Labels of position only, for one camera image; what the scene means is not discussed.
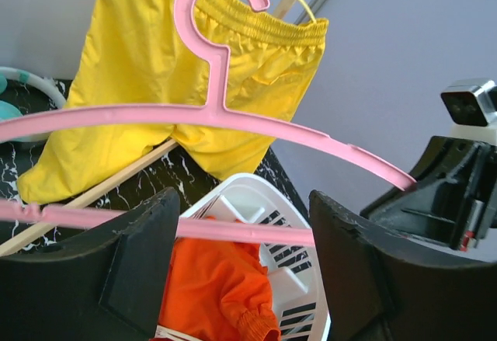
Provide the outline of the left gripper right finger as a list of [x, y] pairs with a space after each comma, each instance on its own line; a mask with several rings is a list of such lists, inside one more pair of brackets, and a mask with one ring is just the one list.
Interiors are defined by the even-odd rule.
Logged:
[[494, 340], [496, 265], [431, 249], [322, 192], [309, 217], [331, 340]]

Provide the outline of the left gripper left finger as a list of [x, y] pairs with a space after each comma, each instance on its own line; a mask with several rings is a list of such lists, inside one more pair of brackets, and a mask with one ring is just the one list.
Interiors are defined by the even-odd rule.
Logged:
[[1, 338], [154, 338], [179, 212], [167, 188], [42, 251], [2, 257]]

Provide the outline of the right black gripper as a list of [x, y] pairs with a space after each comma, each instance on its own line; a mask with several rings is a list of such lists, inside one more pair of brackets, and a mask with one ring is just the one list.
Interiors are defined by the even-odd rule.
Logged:
[[496, 146], [434, 136], [410, 175], [413, 186], [389, 190], [360, 216], [464, 252], [487, 237], [496, 221]]

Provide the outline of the orange shorts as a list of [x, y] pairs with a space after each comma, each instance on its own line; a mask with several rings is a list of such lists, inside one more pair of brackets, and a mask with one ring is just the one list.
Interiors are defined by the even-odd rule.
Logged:
[[176, 240], [158, 324], [200, 340], [279, 340], [258, 243]]

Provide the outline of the yellow shorts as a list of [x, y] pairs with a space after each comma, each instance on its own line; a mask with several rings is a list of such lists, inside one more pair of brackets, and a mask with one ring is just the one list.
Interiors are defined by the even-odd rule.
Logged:
[[[174, 0], [96, 0], [67, 108], [124, 103], [201, 105], [208, 64], [181, 41]], [[240, 0], [197, 0], [194, 18], [231, 51], [227, 107], [289, 121], [325, 52], [328, 20], [294, 25]], [[17, 181], [21, 199], [50, 204], [108, 179], [171, 138], [199, 167], [224, 180], [254, 172], [270, 137], [186, 124], [83, 127], [56, 131]]]

